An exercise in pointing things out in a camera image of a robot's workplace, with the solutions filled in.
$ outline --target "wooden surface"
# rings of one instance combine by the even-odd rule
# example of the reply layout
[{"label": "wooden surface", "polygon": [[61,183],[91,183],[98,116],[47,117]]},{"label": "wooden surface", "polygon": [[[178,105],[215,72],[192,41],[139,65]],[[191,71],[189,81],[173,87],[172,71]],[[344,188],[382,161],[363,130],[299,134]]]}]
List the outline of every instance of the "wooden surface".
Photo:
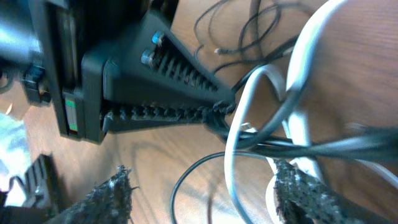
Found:
[{"label": "wooden surface", "polygon": [[[172,30],[191,51],[198,45],[192,30],[195,20],[214,2],[180,0]],[[262,7],[270,4],[263,2]],[[316,9],[325,1],[300,2]],[[222,46],[236,47],[248,19],[249,4],[231,1],[215,17],[212,31]],[[269,14],[259,20],[261,32],[272,17]],[[306,21],[306,14],[296,9],[283,11],[278,28],[262,44],[264,53],[300,32]],[[208,42],[207,24],[205,19],[199,32]],[[333,16],[317,47],[313,82],[304,101],[314,140],[342,136],[347,133],[348,123],[397,125],[397,34],[398,2],[394,0],[348,0]],[[214,49],[210,44],[200,52],[201,62],[209,69],[236,58],[215,55]],[[286,72],[288,62],[289,58],[284,58],[275,64]],[[232,85],[249,69],[237,66],[218,75]],[[261,85],[248,116],[256,126],[277,109],[267,83]],[[131,185],[140,186],[132,193],[134,223],[170,223],[169,199],[177,179],[198,159],[224,150],[222,142],[203,126],[109,134],[97,146],[60,137],[52,107],[31,107],[24,121],[32,159],[40,153],[53,155],[71,203],[111,177],[116,166],[133,168]],[[322,162],[336,191],[386,218],[398,220],[396,189],[353,162]],[[239,158],[236,170],[246,210],[256,223],[271,223],[265,205],[265,190],[272,177],[269,165]],[[176,214],[180,223],[243,223],[226,191],[222,158],[203,164],[186,179],[177,195]]]}]

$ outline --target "table surface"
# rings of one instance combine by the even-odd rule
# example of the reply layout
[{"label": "table surface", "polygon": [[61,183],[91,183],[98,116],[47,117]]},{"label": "table surface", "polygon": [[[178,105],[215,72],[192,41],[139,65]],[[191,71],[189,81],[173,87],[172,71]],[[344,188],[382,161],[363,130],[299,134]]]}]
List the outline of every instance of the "table surface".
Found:
[{"label": "table surface", "polygon": [[[198,46],[192,29],[195,20],[215,2],[181,0],[178,5],[172,31],[192,52]],[[300,2],[317,9],[325,0]],[[230,1],[217,13],[212,31],[223,47],[236,47],[240,30],[249,17],[249,4],[250,1]],[[269,4],[270,1],[263,1],[262,7]],[[398,2],[394,0],[348,0],[331,18],[317,47],[312,84],[303,102],[309,111],[314,141],[347,134],[349,123],[396,125],[397,12]],[[260,32],[273,16],[259,19]],[[298,34],[307,19],[305,13],[296,9],[283,10],[278,28],[262,43],[264,53]],[[208,38],[208,21],[206,18],[199,24],[201,38],[209,43],[199,58],[206,68],[212,69],[237,56],[213,53],[216,47]],[[284,73],[288,63],[289,58],[275,62]],[[240,65],[217,75],[233,85],[250,68]],[[258,127],[277,109],[267,83],[261,86],[265,88],[256,90],[248,114],[248,121]],[[15,98],[20,94],[20,86],[16,84],[11,93],[2,98]],[[23,106],[14,109],[23,111]],[[53,156],[69,203],[84,198],[94,185],[110,178],[116,173],[116,166],[124,164],[133,168],[130,183],[140,187],[132,193],[134,223],[170,223],[169,199],[178,178],[198,159],[224,151],[224,144],[202,125],[108,134],[98,146],[60,137],[52,106],[30,107],[24,121],[32,160],[39,154]],[[277,134],[283,136],[282,130]],[[386,218],[398,220],[396,189],[355,162],[325,158],[321,161],[334,190]],[[397,170],[393,164],[386,165]],[[265,191],[271,177],[272,171],[266,162],[237,159],[238,189],[256,223],[271,223],[265,204]],[[213,159],[191,173],[178,192],[175,209],[180,223],[243,223],[226,191],[222,158]]]}]

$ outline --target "wooden table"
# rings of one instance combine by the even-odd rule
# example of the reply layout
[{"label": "wooden table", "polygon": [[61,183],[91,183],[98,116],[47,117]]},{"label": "wooden table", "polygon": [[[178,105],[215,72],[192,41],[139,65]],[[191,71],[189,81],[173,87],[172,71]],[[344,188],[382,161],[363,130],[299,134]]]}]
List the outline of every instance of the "wooden table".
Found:
[{"label": "wooden table", "polygon": [[[191,50],[198,45],[193,35],[197,17],[216,0],[181,0],[172,26],[174,34]],[[317,9],[325,0],[300,0]],[[215,17],[212,31],[224,47],[236,47],[239,32],[248,19],[250,1],[231,1]],[[262,7],[269,5],[265,1]],[[348,123],[396,125],[398,118],[398,2],[394,0],[349,0],[332,18],[317,47],[312,69],[313,82],[304,101],[309,110],[313,140],[332,139],[347,133]],[[264,31],[273,18],[260,18]],[[274,32],[263,42],[270,52],[300,32],[306,14],[287,9]],[[199,25],[207,37],[208,18]],[[200,53],[209,69],[234,56],[213,53],[207,45]],[[276,61],[284,72],[289,58]],[[218,76],[232,85],[250,66],[221,71]],[[256,90],[248,121],[260,126],[277,109],[269,86]],[[51,154],[65,183],[70,202],[76,202],[104,182],[124,164],[134,171],[132,219],[135,223],[170,223],[169,199],[181,174],[198,159],[224,150],[224,144],[203,126],[181,126],[112,135],[97,146],[60,137],[52,107],[31,107],[25,114],[32,159]],[[322,159],[331,186],[351,200],[390,219],[398,219],[398,191],[370,170],[354,162]],[[271,223],[265,205],[269,165],[255,159],[238,158],[238,189],[244,206],[256,223]],[[243,223],[233,208],[224,183],[223,159],[200,166],[186,179],[177,195],[180,223]]]}]

